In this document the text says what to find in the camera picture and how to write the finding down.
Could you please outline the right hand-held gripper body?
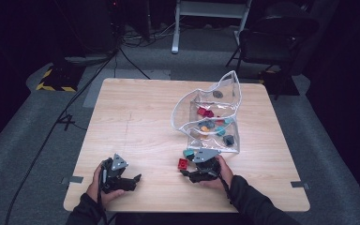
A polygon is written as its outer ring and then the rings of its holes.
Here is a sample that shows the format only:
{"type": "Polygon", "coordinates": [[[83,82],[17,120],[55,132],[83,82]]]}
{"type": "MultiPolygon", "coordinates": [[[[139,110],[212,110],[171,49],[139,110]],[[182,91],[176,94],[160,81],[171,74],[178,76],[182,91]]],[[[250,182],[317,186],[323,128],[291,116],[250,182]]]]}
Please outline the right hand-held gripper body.
{"type": "Polygon", "coordinates": [[[192,161],[197,170],[190,174],[192,183],[201,181],[212,181],[218,178],[220,174],[220,165],[216,156],[220,154],[219,150],[200,149],[192,161]]]}

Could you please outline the person's left hand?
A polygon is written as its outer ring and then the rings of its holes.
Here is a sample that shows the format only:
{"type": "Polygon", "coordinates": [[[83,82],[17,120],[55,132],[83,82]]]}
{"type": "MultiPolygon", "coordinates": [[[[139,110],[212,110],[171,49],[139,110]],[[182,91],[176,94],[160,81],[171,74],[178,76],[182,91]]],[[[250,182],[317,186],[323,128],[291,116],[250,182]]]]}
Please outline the person's left hand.
{"type": "Polygon", "coordinates": [[[101,166],[98,165],[94,171],[93,181],[86,190],[86,194],[96,203],[101,203],[101,205],[106,208],[109,203],[113,200],[124,195],[126,192],[123,189],[118,189],[109,193],[99,190],[99,176],[101,172],[101,166]]]}

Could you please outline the person's right hand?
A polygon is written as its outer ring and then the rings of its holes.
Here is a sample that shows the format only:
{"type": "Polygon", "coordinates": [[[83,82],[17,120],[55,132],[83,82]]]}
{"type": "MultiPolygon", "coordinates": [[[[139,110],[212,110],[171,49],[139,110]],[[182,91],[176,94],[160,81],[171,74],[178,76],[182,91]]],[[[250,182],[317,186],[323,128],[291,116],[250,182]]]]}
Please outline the person's right hand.
{"type": "Polygon", "coordinates": [[[200,185],[206,188],[215,188],[218,190],[225,191],[226,189],[231,188],[231,183],[233,180],[233,172],[221,155],[217,155],[216,160],[219,162],[221,168],[220,171],[221,177],[212,181],[201,181],[200,185]]]}

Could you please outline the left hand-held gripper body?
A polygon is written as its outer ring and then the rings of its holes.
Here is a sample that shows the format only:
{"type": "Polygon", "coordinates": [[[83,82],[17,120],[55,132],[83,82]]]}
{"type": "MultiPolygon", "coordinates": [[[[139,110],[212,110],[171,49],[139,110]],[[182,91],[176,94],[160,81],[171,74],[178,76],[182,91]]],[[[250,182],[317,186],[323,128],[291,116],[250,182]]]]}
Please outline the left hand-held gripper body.
{"type": "Polygon", "coordinates": [[[127,166],[128,164],[126,161],[118,154],[104,160],[101,164],[100,188],[103,190],[103,184],[107,181],[118,181],[119,189],[123,189],[124,191],[133,191],[136,188],[131,185],[133,178],[122,177],[122,173],[125,171],[127,166]]]}

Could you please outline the white metal stand frame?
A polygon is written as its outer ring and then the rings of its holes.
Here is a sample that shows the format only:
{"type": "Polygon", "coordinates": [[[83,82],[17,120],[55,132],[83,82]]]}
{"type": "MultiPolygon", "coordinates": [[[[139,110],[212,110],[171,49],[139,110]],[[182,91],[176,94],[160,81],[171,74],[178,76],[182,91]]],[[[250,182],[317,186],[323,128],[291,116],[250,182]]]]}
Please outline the white metal stand frame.
{"type": "Polygon", "coordinates": [[[173,54],[179,52],[181,16],[239,19],[239,27],[233,32],[236,43],[239,43],[239,34],[244,30],[247,23],[251,2],[252,0],[246,0],[245,3],[213,3],[197,0],[176,0],[171,52],[173,54]]]}

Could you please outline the transparent plastic bag white trim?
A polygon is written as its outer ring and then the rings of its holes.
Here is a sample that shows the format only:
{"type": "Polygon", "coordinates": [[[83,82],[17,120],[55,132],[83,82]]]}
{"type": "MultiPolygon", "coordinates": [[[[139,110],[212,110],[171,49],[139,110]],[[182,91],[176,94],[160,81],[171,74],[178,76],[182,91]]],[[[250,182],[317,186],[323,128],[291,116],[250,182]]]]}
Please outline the transparent plastic bag white trim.
{"type": "Polygon", "coordinates": [[[187,147],[199,150],[200,148],[219,150],[222,153],[240,152],[240,137],[236,121],[236,115],[242,102],[240,82],[234,70],[225,74],[218,82],[208,89],[197,88],[184,95],[175,105],[172,116],[172,127],[188,136],[187,147]],[[214,117],[197,114],[202,107],[206,111],[212,111],[214,117]],[[203,132],[198,124],[201,121],[213,121],[232,118],[229,125],[215,126],[209,132],[203,132]],[[233,135],[233,146],[226,146],[223,137],[218,136],[216,128],[224,127],[226,135],[233,135]]]}

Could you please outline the black yellow striped base plate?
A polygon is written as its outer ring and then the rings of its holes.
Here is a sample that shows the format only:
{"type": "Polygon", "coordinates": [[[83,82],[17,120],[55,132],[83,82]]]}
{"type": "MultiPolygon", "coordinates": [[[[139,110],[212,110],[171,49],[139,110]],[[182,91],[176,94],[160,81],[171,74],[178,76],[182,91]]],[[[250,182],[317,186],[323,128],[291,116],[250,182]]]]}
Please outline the black yellow striped base plate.
{"type": "Polygon", "coordinates": [[[42,76],[37,90],[76,92],[85,67],[50,66],[42,76]]]}

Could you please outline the dark equipment cabinet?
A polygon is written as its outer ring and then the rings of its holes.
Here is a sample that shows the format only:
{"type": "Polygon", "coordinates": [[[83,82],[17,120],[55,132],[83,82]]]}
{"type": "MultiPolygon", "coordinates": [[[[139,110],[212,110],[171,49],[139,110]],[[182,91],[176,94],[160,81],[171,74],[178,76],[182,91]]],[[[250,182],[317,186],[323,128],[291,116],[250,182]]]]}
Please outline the dark equipment cabinet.
{"type": "Polygon", "coordinates": [[[119,40],[108,0],[51,0],[75,45],[72,56],[111,56],[119,40]]]}

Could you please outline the black chair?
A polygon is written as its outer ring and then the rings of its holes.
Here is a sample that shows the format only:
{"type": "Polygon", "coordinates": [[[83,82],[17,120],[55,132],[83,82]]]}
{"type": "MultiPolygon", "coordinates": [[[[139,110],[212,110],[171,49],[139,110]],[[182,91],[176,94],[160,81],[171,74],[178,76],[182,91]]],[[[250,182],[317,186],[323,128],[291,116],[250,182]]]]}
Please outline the black chair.
{"type": "Polygon", "coordinates": [[[227,62],[279,66],[288,75],[302,43],[314,35],[320,25],[307,12],[292,2],[279,2],[268,7],[264,15],[239,34],[239,44],[227,62]]]}

